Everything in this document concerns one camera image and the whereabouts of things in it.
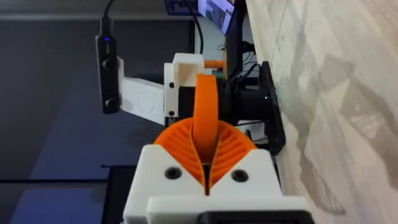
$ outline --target black electronic device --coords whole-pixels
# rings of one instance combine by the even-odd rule
[[[111,19],[106,13],[99,20],[99,35],[95,37],[101,109],[104,114],[117,113],[120,109],[118,52],[116,39],[111,32]]]
[[[258,78],[248,78],[246,75],[231,77],[230,80],[217,78],[218,117],[231,125],[240,125],[238,121],[249,120],[254,123],[264,123],[264,135],[267,144],[256,144],[259,149],[267,149],[276,156],[286,144],[285,131],[280,116],[279,104],[271,68],[268,62],[259,67]],[[166,118],[166,126],[173,122],[193,116],[195,87],[179,89],[178,118]]]
[[[197,224],[314,224],[307,211],[218,211],[202,213]]]

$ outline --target wooden surface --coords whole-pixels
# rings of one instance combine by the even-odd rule
[[[317,223],[398,223],[398,1],[247,0],[287,144],[285,194]]]

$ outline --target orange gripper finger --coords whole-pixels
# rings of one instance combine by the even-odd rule
[[[218,138],[218,93],[214,75],[197,75],[193,143],[203,163],[211,163]]]
[[[224,64],[223,60],[205,60],[205,68],[223,68]]]

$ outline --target screw hole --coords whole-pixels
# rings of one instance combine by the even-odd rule
[[[244,170],[234,170],[232,171],[232,179],[234,179],[237,182],[246,182],[249,179],[248,173]]]
[[[182,175],[182,171],[180,168],[177,168],[177,167],[170,167],[165,172],[165,176],[169,180],[178,179],[181,177],[181,175]]]

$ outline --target orange ribbed part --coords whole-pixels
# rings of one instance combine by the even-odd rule
[[[192,118],[187,118],[172,124],[157,137],[154,144],[161,145],[202,186],[205,186],[205,173],[192,141],[192,121]]]
[[[240,130],[224,121],[218,121],[218,142],[211,163],[209,189],[255,148],[253,142]]]

